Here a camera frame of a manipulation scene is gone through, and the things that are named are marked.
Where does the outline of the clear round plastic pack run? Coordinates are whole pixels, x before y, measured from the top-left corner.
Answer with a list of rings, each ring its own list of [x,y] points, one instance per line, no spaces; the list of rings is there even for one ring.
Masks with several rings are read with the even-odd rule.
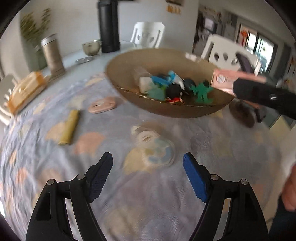
[[[145,166],[159,168],[173,163],[175,147],[169,139],[143,126],[133,126],[131,134]]]

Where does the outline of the yellow lighter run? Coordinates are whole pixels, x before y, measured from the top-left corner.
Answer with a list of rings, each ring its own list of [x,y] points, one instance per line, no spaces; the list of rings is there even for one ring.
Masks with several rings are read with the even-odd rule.
[[[77,126],[77,123],[79,121],[80,111],[77,109],[71,110],[67,121],[65,123],[62,135],[60,137],[60,140],[58,142],[58,145],[69,145],[71,144],[75,128]]]

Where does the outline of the pink rectangular box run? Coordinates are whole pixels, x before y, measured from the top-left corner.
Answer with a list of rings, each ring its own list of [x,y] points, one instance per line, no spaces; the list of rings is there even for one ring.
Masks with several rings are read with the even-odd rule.
[[[210,81],[211,87],[226,92],[234,97],[236,94],[233,91],[233,84],[237,79],[246,79],[259,83],[266,83],[266,78],[257,76],[253,73],[246,73],[242,71],[233,71],[226,69],[215,69],[213,71],[212,80]]]

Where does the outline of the pink oval case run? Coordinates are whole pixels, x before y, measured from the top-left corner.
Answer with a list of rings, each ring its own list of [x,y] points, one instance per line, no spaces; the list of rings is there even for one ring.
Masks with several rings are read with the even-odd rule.
[[[112,110],[116,107],[116,100],[114,97],[106,97],[93,102],[88,111],[92,114],[103,113]]]

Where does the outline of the small red figure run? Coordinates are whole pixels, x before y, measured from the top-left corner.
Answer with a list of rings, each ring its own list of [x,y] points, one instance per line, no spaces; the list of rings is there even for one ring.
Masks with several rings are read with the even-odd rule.
[[[168,102],[168,103],[181,103],[181,104],[184,104],[183,100],[180,97],[166,98],[166,102]]]

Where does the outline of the blue USB stick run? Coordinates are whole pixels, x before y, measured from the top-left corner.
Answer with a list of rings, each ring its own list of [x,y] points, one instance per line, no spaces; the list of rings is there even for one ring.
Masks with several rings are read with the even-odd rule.
[[[171,83],[164,78],[160,78],[157,76],[151,76],[151,79],[152,79],[153,83],[155,85],[158,85],[159,87],[163,87],[163,86],[167,87],[167,86],[171,85]]]

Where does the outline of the black-haired doll figure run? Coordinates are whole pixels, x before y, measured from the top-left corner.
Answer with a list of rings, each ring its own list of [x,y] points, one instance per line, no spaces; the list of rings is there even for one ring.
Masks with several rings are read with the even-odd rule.
[[[173,83],[166,88],[167,99],[173,100],[175,98],[181,98],[182,96],[193,95],[193,90],[191,90],[191,87],[196,87],[195,82],[190,78],[183,79],[182,82],[184,88],[182,88],[181,85],[177,83]]]

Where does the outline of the white Anker charger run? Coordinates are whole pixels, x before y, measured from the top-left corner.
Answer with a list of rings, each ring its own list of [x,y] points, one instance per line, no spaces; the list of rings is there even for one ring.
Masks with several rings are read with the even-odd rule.
[[[156,85],[151,77],[140,77],[138,87],[140,93],[148,94],[151,89],[156,87]]]

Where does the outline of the phone on right gripper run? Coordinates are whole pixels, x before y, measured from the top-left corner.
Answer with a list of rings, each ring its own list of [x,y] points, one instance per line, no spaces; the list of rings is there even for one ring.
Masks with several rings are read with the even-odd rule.
[[[252,67],[250,60],[248,59],[248,57],[246,55],[237,52],[236,58],[240,64],[241,71],[254,74],[254,68]]]

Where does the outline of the patterned blue tablecloth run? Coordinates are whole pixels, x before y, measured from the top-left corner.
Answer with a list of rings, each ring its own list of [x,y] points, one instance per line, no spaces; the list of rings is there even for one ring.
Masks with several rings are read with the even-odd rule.
[[[113,110],[91,114],[92,102],[117,96],[102,75],[53,92],[14,118],[1,142],[1,200],[6,221],[24,240],[39,195],[49,179],[85,173],[105,152],[113,167],[94,215],[108,240],[188,240],[204,204],[183,168],[190,152],[211,173],[247,179],[265,207],[280,172],[280,149],[265,124],[241,125],[228,108],[202,118],[155,115],[117,97]],[[58,145],[71,110],[80,111],[69,145]],[[169,166],[149,168],[131,134],[133,126],[157,131],[175,147]]]

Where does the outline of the right white chair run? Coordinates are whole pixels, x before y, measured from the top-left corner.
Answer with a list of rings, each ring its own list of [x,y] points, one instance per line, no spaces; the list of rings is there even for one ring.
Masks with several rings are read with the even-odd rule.
[[[236,58],[236,53],[245,55],[254,68],[255,75],[259,73],[261,62],[256,55],[248,52],[236,42],[220,35],[214,34],[208,37],[201,58],[221,69],[237,71],[240,64]]]

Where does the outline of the white chair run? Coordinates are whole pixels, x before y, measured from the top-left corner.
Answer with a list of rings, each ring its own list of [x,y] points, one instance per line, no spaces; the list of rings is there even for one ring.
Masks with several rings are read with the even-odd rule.
[[[236,53],[245,55],[254,68],[255,75],[259,73],[261,62],[256,55],[248,52],[236,42],[220,35],[214,34],[208,37],[201,58],[221,69],[237,71],[240,64],[236,58]]]
[[[1,122],[6,126],[9,125],[13,117],[8,109],[8,101],[17,83],[12,74],[8,74],[0,83]]]
[[[158,48],[161,45],[165,25],[162,22],[137,22],[130,42],[144,48]]]

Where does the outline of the amber ribbed glass bowl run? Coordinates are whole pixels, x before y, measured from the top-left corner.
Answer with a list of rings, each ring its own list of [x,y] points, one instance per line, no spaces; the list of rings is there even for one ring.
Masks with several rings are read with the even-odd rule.
[[[198,118],[215,113],[227,106],[233,97],[213,88],[208,97],[211,104],[196,103],[195,97],[182,96],[184,104],[168,103],[142,94],[139,78],[157,76],[184,88],[183,79],[192,79],[196,86],[212,80],[217,67],[203,59],[196,60],[189,53],[173,49],[138,49],[119,54],[106,67],[106,75],[117,91],[129,102],[151,113],[173,118]]]

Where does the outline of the orange tissue pack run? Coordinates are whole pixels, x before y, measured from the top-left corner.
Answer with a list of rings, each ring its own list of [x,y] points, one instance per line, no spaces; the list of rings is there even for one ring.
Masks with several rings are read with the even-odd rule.
[[[8,109],[16,115],[46,87],[48,80],[41,71],[33,71],[22,79],[12,90],[8,100]]]

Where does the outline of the small glass ashtray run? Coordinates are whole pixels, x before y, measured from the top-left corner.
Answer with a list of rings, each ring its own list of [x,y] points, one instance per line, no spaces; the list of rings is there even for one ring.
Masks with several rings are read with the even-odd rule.
[[[84,57],[84,58],[77,59],[75,62],[76,62],[76,64],[84,64],[84,63],[88,63],[92,60],[93,60],[93,57]]]

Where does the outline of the left white chair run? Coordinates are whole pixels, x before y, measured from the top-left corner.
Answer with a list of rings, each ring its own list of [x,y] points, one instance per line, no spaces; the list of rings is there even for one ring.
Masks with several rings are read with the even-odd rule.
[[[8,74],[0,83],[1,122],[6,126],[9,125],[13,117],[8,109],[8,101],[17,83],[12,74]]]

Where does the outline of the glass cup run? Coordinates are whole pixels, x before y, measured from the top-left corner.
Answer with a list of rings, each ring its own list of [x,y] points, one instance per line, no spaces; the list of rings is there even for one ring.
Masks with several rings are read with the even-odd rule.
[[[87,56],[95,56],[99,53],[100,51],[100,40],[92,40],[90,42],[86,42],[82,44],[82,49],[83,52],[87,55]]]

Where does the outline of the gold thermos flask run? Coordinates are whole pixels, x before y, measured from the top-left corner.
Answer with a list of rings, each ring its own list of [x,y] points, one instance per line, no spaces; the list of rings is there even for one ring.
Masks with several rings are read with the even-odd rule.
[[[41,48],[52,78],[57,78],[65,74],[66,70],[62,62],[57,35],[52,34],[41,40]]]

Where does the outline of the far white chair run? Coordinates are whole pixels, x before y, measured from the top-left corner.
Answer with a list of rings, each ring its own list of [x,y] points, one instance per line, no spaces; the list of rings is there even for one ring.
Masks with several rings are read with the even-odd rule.
[[[144,48],[158,48],[161,45],[165,25],[162,22],[137,22],[130,42]]]

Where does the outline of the vase with dried flowers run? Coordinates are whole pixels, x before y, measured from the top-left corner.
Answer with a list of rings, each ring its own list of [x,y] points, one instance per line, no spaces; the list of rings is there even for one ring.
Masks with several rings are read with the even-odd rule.
[[[41,15],[40,23],[34,19],[34,13],[31,12],[22,17],[20,22],[20,30],[22,37],[36,47],[41,42],[41,37],[48,30],[51,20],[51,9],[44,9]]]

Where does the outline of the tall black thermos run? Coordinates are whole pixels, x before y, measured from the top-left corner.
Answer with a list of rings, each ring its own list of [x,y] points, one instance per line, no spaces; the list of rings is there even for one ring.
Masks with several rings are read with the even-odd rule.
[[[102,53],[119,51],[118,1],[98,1],[97,8]]]

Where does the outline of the window with dark frame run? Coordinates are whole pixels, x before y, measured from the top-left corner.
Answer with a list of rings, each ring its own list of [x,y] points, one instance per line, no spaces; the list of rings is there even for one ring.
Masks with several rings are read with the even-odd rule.
[[[261,62],[260,73],[270,72],[278,50],[277,44],[260,32],[243,24],[239,24],[236,42],[259,58]]]

